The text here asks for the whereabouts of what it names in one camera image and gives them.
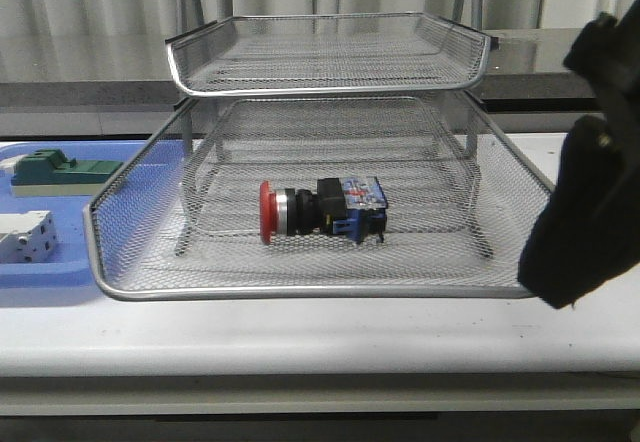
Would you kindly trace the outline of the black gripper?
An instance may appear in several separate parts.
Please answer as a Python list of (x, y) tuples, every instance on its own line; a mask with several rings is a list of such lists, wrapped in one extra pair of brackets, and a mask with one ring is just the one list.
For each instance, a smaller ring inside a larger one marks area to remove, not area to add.
[(589, 22), (564, 65), (587, 81), (602, 114), (567, 133), (517, 275), (556, 309), (639, 263), (639, 4), (621, 19), (601, 13)]

